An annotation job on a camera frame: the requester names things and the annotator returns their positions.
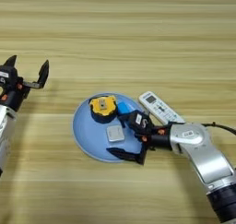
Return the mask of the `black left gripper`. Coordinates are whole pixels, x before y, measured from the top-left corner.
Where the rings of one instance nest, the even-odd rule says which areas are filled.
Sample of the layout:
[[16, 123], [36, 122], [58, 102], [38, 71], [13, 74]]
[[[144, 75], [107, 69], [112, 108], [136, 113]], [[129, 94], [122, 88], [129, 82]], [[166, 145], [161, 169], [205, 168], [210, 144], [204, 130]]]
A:
[[[9, 57], [4, 66], [14, 67], [17, 57], [12, 55]], [[0, 93], [0, 105], [6, 106], [17, 112], [23, 102], [30, 93], [32, 88], [43, 88], [49, 76], [49, 61], [46, 60], [41, 66], [39, 78], [37, 82], [27, 82], [22, 77], [19, 77], [16, 82], [1, 82], [0, 87], [3, 91]]]

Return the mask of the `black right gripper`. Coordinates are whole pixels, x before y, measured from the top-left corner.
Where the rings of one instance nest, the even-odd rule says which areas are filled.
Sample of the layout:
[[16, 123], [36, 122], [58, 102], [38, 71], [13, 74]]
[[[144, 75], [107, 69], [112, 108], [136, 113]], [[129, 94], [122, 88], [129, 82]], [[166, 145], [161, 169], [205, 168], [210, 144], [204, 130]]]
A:
[[[123, 128], [130, 126], [132, 113], [122, 113], [118, 115]], [[133, 161], [137, 164], [143, 165], [145, 162], [147, 151], [150, 149], [166, 149], [171, 148], [171, 125], [154, 126], [150, 131], [145, 134], [135, 133], [135, 137], [142, 143], [142, 147], [139, 153], [127, 152], [123, 148], [109, 147], [107, 149], [112, 155], [118, 159]]]

